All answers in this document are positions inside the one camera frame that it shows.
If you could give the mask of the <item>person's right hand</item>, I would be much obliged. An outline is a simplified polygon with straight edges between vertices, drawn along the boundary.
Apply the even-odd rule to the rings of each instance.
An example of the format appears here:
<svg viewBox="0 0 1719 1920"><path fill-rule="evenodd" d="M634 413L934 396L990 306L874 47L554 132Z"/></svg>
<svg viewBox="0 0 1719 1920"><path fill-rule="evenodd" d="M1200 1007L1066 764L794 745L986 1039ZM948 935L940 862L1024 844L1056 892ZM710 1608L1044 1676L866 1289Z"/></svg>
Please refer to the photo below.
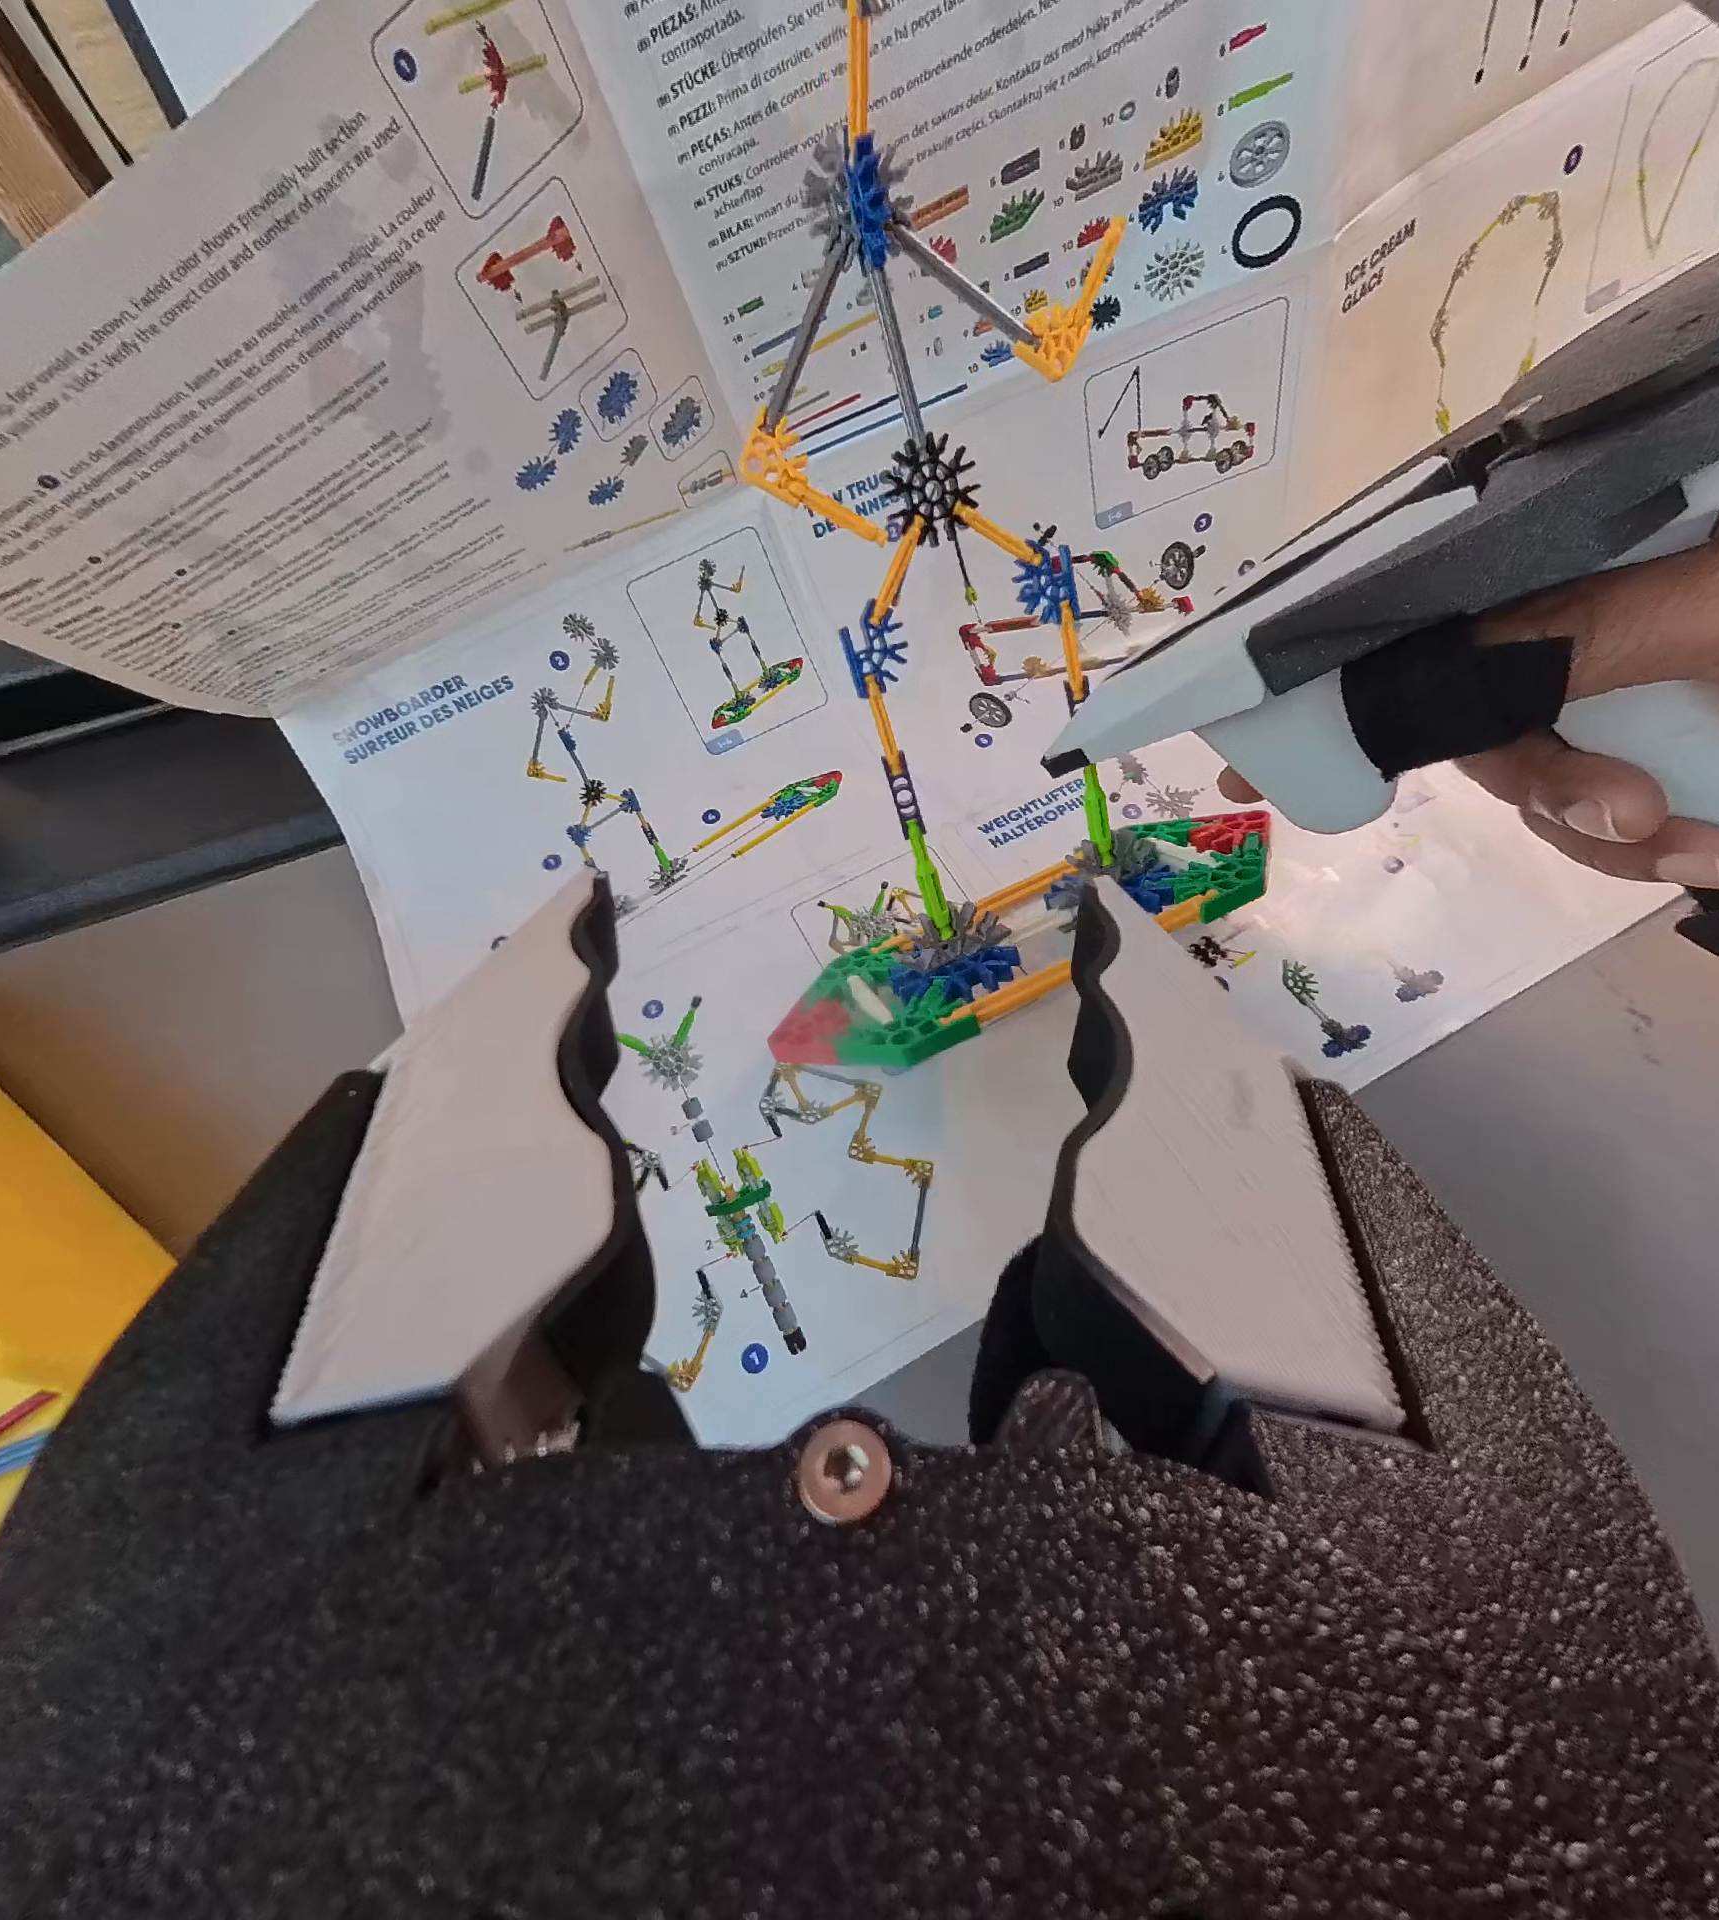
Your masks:
<svg viewBox="0 0 1719 1920"><path fill-rule="evenodd" d="M1719 524L1710 541L1520 599L1478 626L1486 646L1556 635L1574 644L1568 692L1580 700L1642 684L1719 686ZM1719 828L1672 813L1664 784L1636 764L1532 731L1458 770L1596 871L1719 892Z"/></svg>

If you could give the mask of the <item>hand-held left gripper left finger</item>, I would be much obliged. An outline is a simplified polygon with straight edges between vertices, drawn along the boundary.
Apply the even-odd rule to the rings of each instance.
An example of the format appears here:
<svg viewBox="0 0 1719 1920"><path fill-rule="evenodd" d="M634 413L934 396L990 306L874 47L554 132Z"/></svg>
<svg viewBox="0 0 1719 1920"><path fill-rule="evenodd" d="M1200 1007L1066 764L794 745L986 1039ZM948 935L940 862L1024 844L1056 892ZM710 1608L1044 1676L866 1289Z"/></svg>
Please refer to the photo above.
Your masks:
<svg viewBox="0 0 1719 1920"><path fill-rule="evenodd" d="M386 1057L272 1423L418 1402L636 1222L604 1107L618 1067L616 913L564 884L422 1009Z"/></svg>

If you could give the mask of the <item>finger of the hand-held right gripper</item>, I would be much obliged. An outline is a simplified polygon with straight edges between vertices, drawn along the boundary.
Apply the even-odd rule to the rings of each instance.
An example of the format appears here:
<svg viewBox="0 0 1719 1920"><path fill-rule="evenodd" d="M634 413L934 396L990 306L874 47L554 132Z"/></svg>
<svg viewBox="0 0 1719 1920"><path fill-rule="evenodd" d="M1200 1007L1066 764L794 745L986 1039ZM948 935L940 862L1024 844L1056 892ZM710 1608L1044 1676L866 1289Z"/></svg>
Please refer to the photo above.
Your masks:
<svg viewBox="0 0 1719 1920"><path fill-rule="evenodd" d="M1046 749L1044 767L1068 776L1278 697L1294 682L1286 668L1256 664L1252 652L1266 620L1352 579L1474 505L1450 510L1440 497L1408 507L1264 588L1254 588L1252 578L1194 626L1156 642L1098 684Z"/></svg>
<svg viewBox="0 0 1719 1920"><path fill-rule="evenodd" d="M1408 461L1374 486L1358 492L1342 505L1318 517L1304 532L1286 540L1278 549L1254 565L1254 588L1264 588L1294 567L1310 563L1330 548L1352 540L1364 529L1426 503L1446 500L1452 512L1476 503L1478 481L1460 477L1448 453L1434 452Z"/></svg>

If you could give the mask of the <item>multicolour rod connector toy figure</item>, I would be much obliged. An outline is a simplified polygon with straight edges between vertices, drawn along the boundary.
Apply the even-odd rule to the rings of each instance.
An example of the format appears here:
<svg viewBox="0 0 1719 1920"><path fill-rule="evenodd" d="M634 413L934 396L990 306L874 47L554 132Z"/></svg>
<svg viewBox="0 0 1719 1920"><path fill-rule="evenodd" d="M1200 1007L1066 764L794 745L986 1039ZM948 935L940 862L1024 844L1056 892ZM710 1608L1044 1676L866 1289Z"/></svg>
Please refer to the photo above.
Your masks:
<svg viewBox="0 0 1719 1920"><path fill-rule="evenodd" d="M872 711L882 772L890 785L900 831L916 863L922 915L914 923L914 943L928 976L948 983L958 1001L970 1006L976 997L990 995L1016 978L986 985L994 961L1008 956L1002 917L974 917L974 903L954 905L948 900L926 839L910 761L890 719L888 682L906 664L906 647L894 635L892 613L916 551L922 546L950 544L956 548L962 532L992 541L994 548L1016 561L1020 598L1036 620L1046 626L1056 615L1060 621L1064 688L1070 711L1084 704L1088 676L1082 658L1072 558L1062 555L1048 535L1024 540L988 517L976 503L968 452L962 446L950 448L946 436L936 436L924 425L918 384L888 280L888 262L894 253L904 256L920 273L932 278L988 319L1014 345L1016 357L1024 366L1058 382L1074 369L1092 334L1092 310L1112 272L1128 222L1122 215L1104 222L1098 251L1088 263L1074 301L1048 304L1028 317L1006 311L942 253L934 251L896 204L894 188L900 173L890 152L878 144L872 132L872 17L882 9L882 4L846 4L846 117L840 129L828 132L816 146L804 181L806 210L814 217L814 226L824 231L824 263L808 299L806 316L796 329L790 355L758 423L748 433L738 467L746 481L776 500L822 516L866 541L892 548L888 569L878 592L864 605L858 630L842 630L842 647L856 692ZM898 538L890 538L884 526L872 524L810 481L800 436L788 423L806 360L820 342L830 299L848 269L860 272L872 289L874 313L904 425L902 446L894 453L890 474L896 510L902 516Z"/></svg>

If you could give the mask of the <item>white instruction sheet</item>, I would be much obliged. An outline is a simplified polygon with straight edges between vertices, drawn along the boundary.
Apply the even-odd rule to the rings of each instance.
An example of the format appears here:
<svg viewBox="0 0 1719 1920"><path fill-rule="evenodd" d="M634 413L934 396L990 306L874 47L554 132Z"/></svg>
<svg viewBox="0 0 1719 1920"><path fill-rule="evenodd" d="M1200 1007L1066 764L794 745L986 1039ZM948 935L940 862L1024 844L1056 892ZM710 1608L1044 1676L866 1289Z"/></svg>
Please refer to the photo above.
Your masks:
<svg viewBox="0 0 1719 1920"><path fill-rule="evenodd" d="M648 1355L700 1433L776 1438L978 1315L1058 1151L1068 985L918 1067L778 1065L824 963L926 968L842 630L892 548L740 474L824 263L804 204L846 4L318 4L0 272L0 638L274 716L358 863L402 1016L564 881L624 917L622 1130L664 1187ZM1692 4L882 4L872 132L924 425L1072 558L1088 695L1512 382L1719 251L1719 26ZM898 538L904 425L850 267L788 412ZM1064 638L990 540L924 544L896 740L948 900L1214 856L1194 733L1054 780ZM1182 926L1350 1088L1666 893L1468 780L1270 828Z"/></svg>

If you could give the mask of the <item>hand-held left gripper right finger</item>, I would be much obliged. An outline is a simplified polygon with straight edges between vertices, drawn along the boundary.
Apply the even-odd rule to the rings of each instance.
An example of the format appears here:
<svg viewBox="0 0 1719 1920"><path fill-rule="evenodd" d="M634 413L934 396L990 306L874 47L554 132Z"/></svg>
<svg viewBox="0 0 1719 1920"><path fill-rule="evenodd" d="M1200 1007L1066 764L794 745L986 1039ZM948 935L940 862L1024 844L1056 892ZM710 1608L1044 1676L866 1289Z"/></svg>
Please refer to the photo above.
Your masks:
<svg viewBox="0 0 1719 1920"><path fill-rule="evenodd" d="M1300 1072L1116 880L1074 932L1086 1112L1052 1189L1056 1352L1118 1428L1220 1428L1240 1403L1404 1428Z"/></svg>

